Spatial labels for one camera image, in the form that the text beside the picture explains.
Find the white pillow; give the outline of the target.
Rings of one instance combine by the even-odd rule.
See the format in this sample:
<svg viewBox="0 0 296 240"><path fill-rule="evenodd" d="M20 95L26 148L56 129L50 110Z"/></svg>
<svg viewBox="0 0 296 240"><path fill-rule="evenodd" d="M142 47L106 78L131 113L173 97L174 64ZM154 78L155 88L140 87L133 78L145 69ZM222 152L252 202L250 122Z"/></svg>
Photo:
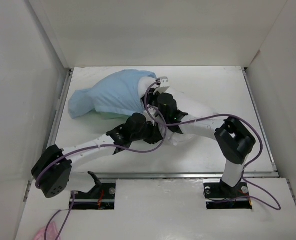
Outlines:
<svg viewBox="0 0 296 240"><path fill-rule="evenodd" d="M144 97L146 90L154 81L155 79L152 77L142 77L139 80L139 83L138 83L139 97ZM172 95L173 99L177 103L178 110L188 113L195 118L203 118L203 117L208 117L208 116L218 114L218 112L215 111L213 108L192 99L187 94L184 94L178 90L175 90L172 87L169 87L165 91L165 93ZM178 133L172 133L169 130L167 130L166 142L174 146L177 146L185 142L188 142L194 137L195 136L192 134L178 134Z"/></svg>

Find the blue pillowcase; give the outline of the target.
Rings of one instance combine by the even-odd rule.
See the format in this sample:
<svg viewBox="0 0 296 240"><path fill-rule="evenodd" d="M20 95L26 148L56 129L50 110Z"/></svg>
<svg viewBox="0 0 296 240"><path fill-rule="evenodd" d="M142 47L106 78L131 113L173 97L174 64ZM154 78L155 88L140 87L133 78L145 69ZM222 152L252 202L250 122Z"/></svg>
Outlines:
<svg viewBox="0 0 296 240"><path fill-rule="evenodd" d="M91 88L76 90L68 101L72 119L89 112L131 116L144 112L142 98L156 75L145 70L126 69L115 72Z"/></svg>

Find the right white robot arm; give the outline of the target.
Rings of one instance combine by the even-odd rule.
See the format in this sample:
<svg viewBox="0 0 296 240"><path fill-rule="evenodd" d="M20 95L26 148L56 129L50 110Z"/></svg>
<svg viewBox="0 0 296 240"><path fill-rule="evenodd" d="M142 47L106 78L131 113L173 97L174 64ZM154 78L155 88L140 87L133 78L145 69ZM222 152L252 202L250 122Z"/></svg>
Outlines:
<svg viewBox="0 0 296 240"><path fill-rule="evenodd" d="M216 115L198 118L182 112L169 93L150 91L142 100L146 108L153 107L159 112L168 131L166 138L171 144L176 145L194 136L216 141L226 159L219 191L225 197L231 197L237 192L243 176L244 162L256 143L239 118L229 115L220 127L215 127Z"/></svg>

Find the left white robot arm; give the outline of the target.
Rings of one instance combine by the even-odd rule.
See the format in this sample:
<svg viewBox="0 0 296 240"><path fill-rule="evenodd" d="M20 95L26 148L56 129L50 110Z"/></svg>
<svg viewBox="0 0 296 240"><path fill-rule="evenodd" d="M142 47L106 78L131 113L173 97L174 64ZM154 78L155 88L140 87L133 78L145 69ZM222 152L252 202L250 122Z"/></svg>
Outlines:
<svg viewBox="0 0 296 240"><path fill-rule="evenodd" d="M124 124L92 141L68 148L59 148L55 144L49 146L33 166L31 175L36 188L49 199L66 189L72 172L78 167L122 151L134 152L130 146L137 141L159 148L165 135L156 122L134 113Z"/></svg>

